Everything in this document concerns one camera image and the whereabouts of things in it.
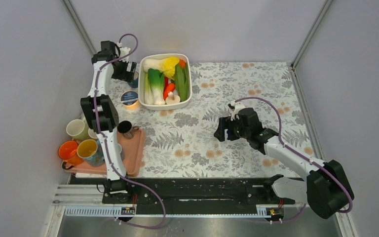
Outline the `orange mug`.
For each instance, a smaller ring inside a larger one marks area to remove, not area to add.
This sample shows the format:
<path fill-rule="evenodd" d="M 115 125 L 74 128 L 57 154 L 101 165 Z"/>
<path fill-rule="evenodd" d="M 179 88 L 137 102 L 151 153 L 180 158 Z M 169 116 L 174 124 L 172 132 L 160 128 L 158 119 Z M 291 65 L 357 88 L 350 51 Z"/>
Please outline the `orange mug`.
<path fill-rule="evenodd" d="M 63 161 L 63 169 L 72 169 L 74 166 L 80 165 L 84 162 L 84 160 L 78 156 L 77 149 L 78 143 L 74 140 L 67 141 L 60 146 L 58 156 Z"/>

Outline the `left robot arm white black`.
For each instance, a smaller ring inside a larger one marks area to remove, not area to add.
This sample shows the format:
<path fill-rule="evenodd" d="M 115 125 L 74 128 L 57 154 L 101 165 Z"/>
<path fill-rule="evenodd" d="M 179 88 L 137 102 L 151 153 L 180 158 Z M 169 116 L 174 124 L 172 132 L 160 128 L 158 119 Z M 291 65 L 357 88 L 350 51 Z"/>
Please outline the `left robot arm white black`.
<path fill-rule="evenodd" d="M 102 41 L 101 50 L 91 58 L 94 75 L 90 91 L 80 99 L 88 127 L 97 133 L 110 181 L 121 180 L 127 175 L 117 140 L 119 116 L 109 97 L 109 90 L 112 79 L 127 83 L 135 80 L 136 63 L 128 61 L 130 53 L 128 47 L 120 47 L 109 40 Z"/>

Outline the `grey mug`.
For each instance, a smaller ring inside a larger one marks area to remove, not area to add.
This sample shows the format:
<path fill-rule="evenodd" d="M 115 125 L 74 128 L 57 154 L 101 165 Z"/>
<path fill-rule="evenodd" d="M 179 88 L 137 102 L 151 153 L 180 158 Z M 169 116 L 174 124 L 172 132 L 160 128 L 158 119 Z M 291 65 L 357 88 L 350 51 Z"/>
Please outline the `grey mug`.
<path fill-rule="evenodd" d="M 122 148 L 122 145 L 121 145 L 121 144 L 118 144 L 118 145 L 117 145 L 117 148 L 118 148 L 118 152 L 119 152 L 120 159 L 121 159 L 121 161 L 123 161 L 123 160 L 124 160 L 124 150 L 123 150 L 123 148 Z"/>

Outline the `yellow mug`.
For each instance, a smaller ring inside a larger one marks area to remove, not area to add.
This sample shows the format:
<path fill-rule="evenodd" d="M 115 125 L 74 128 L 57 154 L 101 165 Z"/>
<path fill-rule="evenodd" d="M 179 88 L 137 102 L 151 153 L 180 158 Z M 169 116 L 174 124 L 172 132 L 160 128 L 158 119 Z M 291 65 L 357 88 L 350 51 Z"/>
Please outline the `yellow mug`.
<path fill-rule="evenodd" d="M 88 129 L 88 136 L 90 137 L 90 139 L 98 140 L 97 133 L 91 128 Z"/>

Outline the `light blue glazed mug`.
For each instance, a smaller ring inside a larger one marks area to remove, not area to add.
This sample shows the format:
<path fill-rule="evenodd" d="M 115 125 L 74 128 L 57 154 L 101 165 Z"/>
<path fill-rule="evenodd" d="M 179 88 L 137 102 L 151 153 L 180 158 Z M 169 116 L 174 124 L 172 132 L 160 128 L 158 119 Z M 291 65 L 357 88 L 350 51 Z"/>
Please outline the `light blue glazed mug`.
<path fill-rule="evenodd" d="M 77 155 L 92 167 L 98 167 L 105 163 L 101 144 L 98 140 L 84 140 L 77 148 Z"/>

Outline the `brown mug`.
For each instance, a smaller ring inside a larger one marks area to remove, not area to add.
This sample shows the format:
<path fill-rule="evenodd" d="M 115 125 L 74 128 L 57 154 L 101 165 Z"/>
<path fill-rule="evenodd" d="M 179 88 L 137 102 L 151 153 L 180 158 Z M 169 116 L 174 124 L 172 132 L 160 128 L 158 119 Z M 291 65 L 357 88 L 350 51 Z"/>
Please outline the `brown mug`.
<path fill-rule="evenodd" d="M 117 126 L 117 131 L 125 139 L 131 140 L 134 138 L 135 133 L 140 129 L 139 126 L 133 125 L 130 121 L 121 121 Z"/>

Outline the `light green mug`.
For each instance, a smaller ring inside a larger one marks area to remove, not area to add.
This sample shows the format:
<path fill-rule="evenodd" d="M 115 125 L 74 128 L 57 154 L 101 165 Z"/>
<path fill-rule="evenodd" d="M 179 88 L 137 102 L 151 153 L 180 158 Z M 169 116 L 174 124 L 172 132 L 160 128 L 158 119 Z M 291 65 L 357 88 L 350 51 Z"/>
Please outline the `light green mug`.
<path fill-rule="evenodd" d="M 77 141 L 90 139 L 88 135 L 88 124 L 81 119 L 74 119 L 66 126 L 66 133 Z"/>

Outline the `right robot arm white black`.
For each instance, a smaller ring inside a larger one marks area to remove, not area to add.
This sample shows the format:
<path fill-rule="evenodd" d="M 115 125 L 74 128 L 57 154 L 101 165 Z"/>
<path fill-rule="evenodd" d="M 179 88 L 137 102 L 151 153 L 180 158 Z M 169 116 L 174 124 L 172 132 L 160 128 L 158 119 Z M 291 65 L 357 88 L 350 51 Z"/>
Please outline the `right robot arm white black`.
<path fill-rule="evenodd" d="M 263 127 L 253 108 L 237 109 L 231 116 L 219 118 L 214 137 L 220 142 L 245 139 L 251 148 L 278 160 L 300 176 L 300 180 L 294 180 L 275 175 L 263 190 L 269 203 L 289 198 L 309 205 L 319 217 L 328 219 L 355 198 L 339 162 L 312 160 L 305 153 L 289 149 L 276 131 Z"/>

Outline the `dark blue mug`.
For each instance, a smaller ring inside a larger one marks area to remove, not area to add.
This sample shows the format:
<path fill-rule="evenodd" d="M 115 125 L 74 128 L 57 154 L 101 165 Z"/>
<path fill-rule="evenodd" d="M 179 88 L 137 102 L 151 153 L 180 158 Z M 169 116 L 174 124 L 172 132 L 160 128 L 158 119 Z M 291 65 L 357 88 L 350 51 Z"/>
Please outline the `dark blue mug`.
<path fill-rule="evenodd" d="M 139 84 L 139 73 L 134 72 L 134 73 L 130 74 L 129 79 L 131 79 L 131 81 L 128 82 L 128 85 L 131 88 L 137 88 L 138 84 Z"/>

